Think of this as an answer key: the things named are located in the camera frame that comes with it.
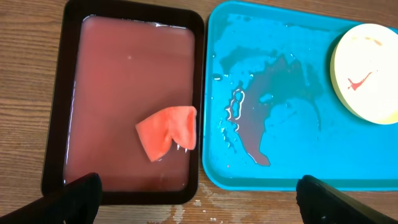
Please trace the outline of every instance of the red stain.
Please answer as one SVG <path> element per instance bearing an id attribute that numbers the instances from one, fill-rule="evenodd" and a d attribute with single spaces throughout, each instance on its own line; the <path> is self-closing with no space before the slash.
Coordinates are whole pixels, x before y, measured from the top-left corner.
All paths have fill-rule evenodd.
<path id="1" fill-rule="evenodd" d="M 352 87 L 353 90 L 356 91 L 356 89 L 358 87 L 360 87 L 365 82 L 365 80 L 370 76 L 370 74 L 372 74 L 372 73 L 373 72 L 369 72 L 369 74 L 366 75 L 366 77 L 364 79 L 362 79 L 359 83 L 353 83 L 353 81 L 351 81 L 351 79 L 348 79 L 348 81 L 351 83 L 351 85 L 348 87 L 348 89 L 350 89 Z"/>

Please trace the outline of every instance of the black object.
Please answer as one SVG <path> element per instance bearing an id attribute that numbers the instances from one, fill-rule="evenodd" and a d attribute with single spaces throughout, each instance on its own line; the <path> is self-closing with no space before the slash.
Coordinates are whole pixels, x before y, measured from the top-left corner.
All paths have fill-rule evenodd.
<path id="1" fill-rule="evenodd" d="M 195 12 L 127 1 L 71 0 L 63 13 L 49 135 L 42 177 L 42 193 L 64 186 L 63 168 L 68 144 L 70 108 L 75 81 L 80 29 L 84 18 L 103 16 L 185 27 L 195 36 L 193 106 L 197 109 L 197 146 L 190 152 L 188 183 L 178 192 L 104 192 L 102 204 L 180 204 L 189 201 L 198 188 L 199 153 L 203 126 L 203 19 Z"/>
<path id="2" fill-rule="evenodd" d="M 296 190 L 304 224 L 398 224 L 310 175 L 298 181 Z"/>
<path id="3" fill-rule="evenodd" d="M 102 196 L 98 174 L 91 173 L 73 181 L 25 207 L 0 218 L 4 224 L 48 223 L 91 224 Z"/>

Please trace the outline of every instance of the wooden table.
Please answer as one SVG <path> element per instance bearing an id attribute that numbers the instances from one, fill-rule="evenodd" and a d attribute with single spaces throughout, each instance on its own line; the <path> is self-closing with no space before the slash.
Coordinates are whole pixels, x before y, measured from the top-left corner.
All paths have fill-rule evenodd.
<path id="1" fill-rule="evenodd" d="M 222 0 L 140 0 L 198 12 Z M 0 0 L 0 216 L 39 197 L 66 0 Z M 258 0 L 398 27 L 397 0 Z M 398 192 L 349 193 L 398 219 Z M 200 171 L 196 197 L 177 206 L 101 207 L 96 223 L 302 223 L 295 193 L 227 192 Z"/>

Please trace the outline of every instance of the water droplet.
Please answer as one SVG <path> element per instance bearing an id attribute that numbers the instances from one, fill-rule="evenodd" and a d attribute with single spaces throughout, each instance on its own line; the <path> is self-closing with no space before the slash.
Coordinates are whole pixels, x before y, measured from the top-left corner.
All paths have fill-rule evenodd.
<path id="1" fill-rule="evenodd" d="M 216 81 L 221 81 L 223 79 L 223 76 L 220 74 L 213 74 L 213 79 Z"/>

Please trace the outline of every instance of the tray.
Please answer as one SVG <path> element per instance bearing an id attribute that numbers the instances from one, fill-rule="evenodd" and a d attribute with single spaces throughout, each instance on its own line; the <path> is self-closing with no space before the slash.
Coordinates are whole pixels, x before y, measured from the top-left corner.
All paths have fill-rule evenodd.
<path id="1" fill-rule="evenodd" d="M 246 2 L 213 11 L 203 129 L 211 181 L 295 190 L 310 174 L 340 190 L 398 190 L 398 124 L 351 114 L 330 81 L 330 55 L 358 24 Z"/>

